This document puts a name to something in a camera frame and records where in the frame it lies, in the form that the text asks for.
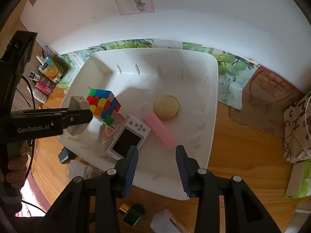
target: pink rectangular block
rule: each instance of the pink rectangular block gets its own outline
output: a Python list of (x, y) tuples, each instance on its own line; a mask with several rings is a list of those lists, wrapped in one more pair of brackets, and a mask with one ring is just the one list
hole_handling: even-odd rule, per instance
[(178, 142), (171, 132), (164, 126), (155, 113), (150, 112), (144, 116), (146, 123), (152, 128), (168, 149), (175, 149)]

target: finger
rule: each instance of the finger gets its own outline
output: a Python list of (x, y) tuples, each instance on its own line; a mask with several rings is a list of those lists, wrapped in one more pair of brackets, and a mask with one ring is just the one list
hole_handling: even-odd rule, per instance
[(22, 170), (26, 166), (27, 160), (28, 155), (14, 157), (9, 161), (7, 167), (9, 170)]
[(28, 152), (30, 151), (30, 147), (28, 146), (28, 143), (25, 141), (22, 146), (21, 146), (21, 150), (20, 150), (20, 154), (22, 156), (26, 155)]
[(21, 181), (21, 182), (14, 182), (12, 183), (12, 187), (14, 188), (22, 188), (25, 185), (25, 181)]
[(25, 181), (26, 172), (27, 168), (25, 166), (23, 170), (9, 172), (5, 178), (9, 183), (22, 182)]

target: wooden table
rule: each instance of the wooden table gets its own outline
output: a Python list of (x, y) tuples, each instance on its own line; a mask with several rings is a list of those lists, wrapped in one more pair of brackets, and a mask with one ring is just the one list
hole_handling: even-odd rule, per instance
[[(56, 88), (44, 104), (44, 108), (59, 107), (64, 90)], [(59, 163), (58, 154), (62, 145), (55, 137), (39, 140), (33, 162), (33, 174), (38, 186), (52, 204), (69, 183), (67, 165)], [(230, 178), (241, 176), (271, 214), (277, 225), (285, 231), (299, 199), (284, 197), (291, 164), (282, 155), (282, 139), (254, 127), (249, 127), (229, 117), (229, 107), (218, 103), (217, 120), (208, 170), (215, 175)], [(134, 227), (120, 217), (121, 232), (153, 232), (150, 222), (154, 215), (168, 208), (190, 232), (194, 231), (197, 199), (173, 200), (135, 186), (122, 203), (140, 203), (146, 214)], [(223, 209), (221, 209), (221, 232), (224, 232)]]

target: round yellow object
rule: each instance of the round yellow object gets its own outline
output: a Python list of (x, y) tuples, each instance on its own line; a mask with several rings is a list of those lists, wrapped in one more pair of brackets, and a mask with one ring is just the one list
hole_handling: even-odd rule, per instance
[(177, 115), (179, 102), (172, 95), (162, 95), (155, 101), (153, 109), (159, 118), (169, 119)]
[(94, 113), (94, 111), (96, 110), (96, 106), (95, 105), (91, 105), (90, 106), (90, 110), (92, 111), (92, 113)]

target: black cable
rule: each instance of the black cable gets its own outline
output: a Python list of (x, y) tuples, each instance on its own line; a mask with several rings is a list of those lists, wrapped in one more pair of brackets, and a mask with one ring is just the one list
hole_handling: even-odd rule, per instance
[(26, 201), (21, 201), (21, 202), (23, 202), (23, 203), (25, 203), (25, 204), (28, 204), (28, 205), (31, 205), (31, 206), (33, 206), (33, 207), (35, 207), (35, 208), (37, 208), (37, 209), (40, 209), (39, 207), (37, 207), (36, 205), (34, 205), (34, 204), (31, 204), (31, 203), (29, 203), (29, 202), (26, 202)]
[(32, 92), (32, 88), (31, 88), (31, 86), (30, 86), (30, 83), (29, 83), (29, 81), (25, 78), (24, 75), (22, 75), (21, 78), (27, 83), (27, 85), (28, 85), (28, 87), (29, 87), (29, 90), (30, 90), (30, 93), (31, 93), (31, 97), (32, 97), (32, 104), (34, 105), (34, 109), (36, 109), (34, 93)]
[(18, 89), (16, 89), (16, 90), (21, 94), (21, 96), (25, 99), (25, 101), (28, 104), (28, 106), (31, 108), (30, 103), (26, 100), (25, 96), (21, 93), (21, 91), (19, 91)]
[[(32, 88), (30, 86), (30, 83), (29, 81), (25, 78), (24, 75), (21, 76), (21, 78), (27, 83), (28, 87), (29, 87), (29, 90), (30, 90), (30, 93), (31, 93), (31, 98), (32, 98), (32, 104), (34, 105), (34, 109), (36, 109), (36, 105), (35, 105), (35, 98), (34, 98), (34, 93), (32, 92)], [(30, 163), (29, 163), (29, 167), (28, 167), (28, 170), (26, 172), (26, 179), (29, 175), (29, 172), (31, 171), (31, 166), (32, 166), (32, 161), (34, 160), (34, 155), (35, 155), (35, 149), (36, 149), (36, 146), (37, 146), (37, 143), (36, 143), (36, 139), (33, 139), (32, 140), (32, 154), (31, 154), (31, 158), (30, 158)]]

